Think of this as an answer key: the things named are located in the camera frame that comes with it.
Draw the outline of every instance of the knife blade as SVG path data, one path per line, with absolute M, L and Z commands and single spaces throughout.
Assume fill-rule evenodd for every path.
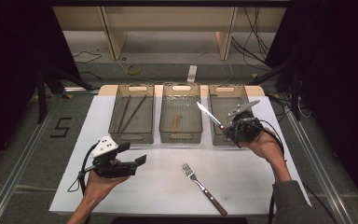
M 222 123 L 214 117 L 213 114 L 211 114 L 211 112 L 209 112 L 202 104 L 200 104 L 199 102 L 197 102 L 197 106 L 199 107 L 199 109 L 202 111 L 202 113 L 204 113 L 206 116 L 208 116 L 208 118 L 215 124 L 217 124 L 219 126 L 219 128 L 223 128 Z

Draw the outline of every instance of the fork tines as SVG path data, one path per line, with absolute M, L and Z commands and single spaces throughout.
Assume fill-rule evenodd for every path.
M 193 171 L 190 169 L 187 163 L 183 164 L 182 168 L 185 171 L 186 175 L 191 175 L 191 173 L 193 173 Z

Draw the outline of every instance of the gray sleeve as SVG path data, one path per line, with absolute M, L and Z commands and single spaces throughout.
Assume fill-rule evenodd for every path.
M 274 184 L 273 190 L 277 207 L 275 224 L 322 223 L 296 181 Z

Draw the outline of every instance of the plastic bin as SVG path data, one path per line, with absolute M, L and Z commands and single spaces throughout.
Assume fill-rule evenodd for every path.
M 209 111 L 223 124 L 228 127 L 234 117 L 228 117 L 243 103 L 248 103 L 248 97 L 243 85 L 210 85 L 209 86 Z M 219 127 L 211 122 L 212 139 L 214 146 L 234 146 L 234 143 L 227 139 Z
M 163 85 L 159 133 L 162 143 L 200 143 L 202 134 L 200 86 L 195 83 Z
M 109 133 L 118 143 L 152 144 L 154 85 L 119 85 Z

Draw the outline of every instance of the metal rail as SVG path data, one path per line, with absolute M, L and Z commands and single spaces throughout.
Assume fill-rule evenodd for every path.
M 48 124 L 49 118 L 56 106 L 56 104 L 60 101 L 60 95 L 54 95 L 51 98 L 51 102 L 49 104 L 48 113 L 45 116 L 44 120 L 37 124 L 30 140 L 28 141 L 25 149 L 23 150 L 19 160 L 17 161 L 16 165 L 13 168 L 13 171 L 10 173 L 9 177 L 7 178 L 6 183 L 0 190 L 0 217 L 3 215 L 5 208 L 8 204 L 8 201 L 11 198 L 11 195 L 14 192 L 17 184 L 19 183 L 21 176 L 28 165 L 28 161 L 32 158 L 34 154 L 34 150 L 36 149 L 39 140 L 43 131 L 45 131 L 46 125 Z
M 315 149 L 310 142 L 307 133 L 305 132 L 300 121 L 297 121 L 292 112 L 288 112 L 288 117 L 290 123 L 292 124 L 293 129 L 295 130 L 296 136 L 300 141 L 301 146 L 304 149 L 304 152 L 307 155 L 307 158 L 310 162 L 313 172 L 318 178 L 319 183 L 321 184 L 322 190 L 333 209 L 336 219 L 339 223 L 342 224 L 352 224 L 354 223 L 351 215 L 348 213 L 348 209 L 345 206 L 345 203 L 342 201 L 341 197 L 338 194 L 338 191 L 334 187 L 333 182 L 331 181 L 328 173 L 324 169 L 319 156 L 316 154 Z

